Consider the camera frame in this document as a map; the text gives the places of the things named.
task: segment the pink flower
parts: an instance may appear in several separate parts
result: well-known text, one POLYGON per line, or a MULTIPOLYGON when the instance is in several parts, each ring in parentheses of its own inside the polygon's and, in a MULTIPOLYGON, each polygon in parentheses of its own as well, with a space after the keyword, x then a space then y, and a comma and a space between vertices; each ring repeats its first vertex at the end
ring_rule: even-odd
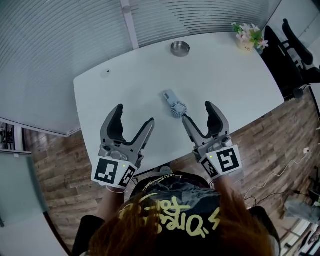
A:
POLYGON ((251 35, 249 32, 242 31, 241 33, 236 35, 236 38, 238 38, 241 42, 249 41, 251 39, 251 35))
POLYGON ((242 28, 244 31, 249 31, 251 29, 250 25, 244 23, 243 25, 240 25, 240 28, 242 28))
POLYGON ((253 30, 254 30, 255 32, 257 32, 257 31, 260 30, 260 28, 258 28, 256 25, 254 25, 254 24, 251 24, 251 25, 252 25, 252 28, 253 28, 253 30))
POLYGON ((268 40, 262 40, 261 42, 259 42, 259 46, 257 48, 259 49, 260 47, 262 47, 262 49, 264 49, 264 48, 266 48, 268 46, 269 46, 268 45, 268 40))

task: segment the window blinds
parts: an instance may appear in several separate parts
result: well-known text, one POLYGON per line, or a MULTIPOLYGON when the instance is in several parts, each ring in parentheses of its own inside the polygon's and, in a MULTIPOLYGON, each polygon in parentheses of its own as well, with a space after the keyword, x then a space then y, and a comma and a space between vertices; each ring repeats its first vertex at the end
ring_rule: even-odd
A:
MULTIPOLYGON (((263 27, 281 0, 128 0, 139 47, 263 27)), ((73 80, 133 49, 120 0, 0 1, 0 118, 67 135, 80 128, 73 80)))
POLYGON ((0 118, 79 129, 74 78, 131 50, 119 0, 2 0, 0 118))
POLYGON ((139 46, 202 33, 232 31, 231 23, 262 28, 281 0, 130 0, 139 46))

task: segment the power outlet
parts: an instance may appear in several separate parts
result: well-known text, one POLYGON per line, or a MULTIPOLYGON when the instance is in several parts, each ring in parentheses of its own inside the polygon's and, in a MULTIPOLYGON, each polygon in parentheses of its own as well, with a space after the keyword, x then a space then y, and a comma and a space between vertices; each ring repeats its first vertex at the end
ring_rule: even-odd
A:
POLYGON ((303 149, 303 153, 304 153, 304 154, 308 154, 309 152, 310 152, 310 150, 309 150, 308 147, 306 147, 306 148, 303 149))

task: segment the cable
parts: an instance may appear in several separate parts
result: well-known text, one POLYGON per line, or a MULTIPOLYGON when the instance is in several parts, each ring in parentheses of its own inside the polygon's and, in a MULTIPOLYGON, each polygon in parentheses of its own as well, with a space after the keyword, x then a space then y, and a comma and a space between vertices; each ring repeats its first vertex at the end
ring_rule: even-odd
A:
POLYGON ((301 163, 301 161, 307 157, 307 155, 308 155, 308 153, 306 153, 305 156, 304 156, 298 163, 297 163, 295 160, 292 159, 292 160, 287 164, 287 166, 284 168, 283 172, 281 172, 281 174, 271 173, 271 174, 269 175, 268 179, 266 180, 266 182, 264 183, 263 186, 253 186, 253 187, 251 187, 251 188, 245 193, 245 196, 244 196, 243 200, 246 200, 246 196, 248 195, 248 193, 250 192, 250 190, 252 190, 252 189, 262 189, 262 188, 264 188, 264 187, 267 185, 267 183, 268 183, 268 181, 269 181, 269 179, 270 179, 270 177, 271 177, 272 175, 277 176, 277 177, 280 177, 280 176, 286 171, 286 169, 287 169, 288 166, 291 164, 291 162, 294 162, 296 165, 299 165, 299 164, 301 163))
POLYGON ((270 194, 270 195, 266 196, 264 199, 261 199, 255 206, 258 206, 262 201, 266 200, 268 197, 271 197, 271 196, 273 196, 273 195, 281 195, 281 194, 284 194, 284 193, 286 193, 286 192, 288 192, 288 191, 289 191, 289 190, 286 190, 286 191, 281 192, 281 193, 273 193, 273 194, 270 194))
POLYGON ((257 199, 254 197, 254 196, 250 196, 250 197, 248 197, 247 199, 245 199, 245 200, 248 200, 248 199, 250 199, 250 198, 253 198, 254 199, 254 206, 256 207, 257 206, 257 199))
POLYGON ((309 197, 308 194, 302 194, 299 190, 293 190, 293 192, 298 194, 298 195, 303 195, 303 196, 309 197))
POLYGON ((248 204, 248 203, 246 203, 246 202, 245 202, 245 204, 246 204, 247 206, 249 206, 250 208, 252 208, 252 206, 251 206, 250 204, 248 204))

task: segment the metal ashtray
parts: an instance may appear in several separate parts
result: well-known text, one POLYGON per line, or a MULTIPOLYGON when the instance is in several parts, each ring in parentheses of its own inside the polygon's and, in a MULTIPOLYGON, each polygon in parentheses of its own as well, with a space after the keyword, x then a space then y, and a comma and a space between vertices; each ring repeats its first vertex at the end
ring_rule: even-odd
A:
POLYGON ((171 52, 174 56, 184 57, 190 52, 190 46, 183 41, 175 41, 171 44, 171 52))

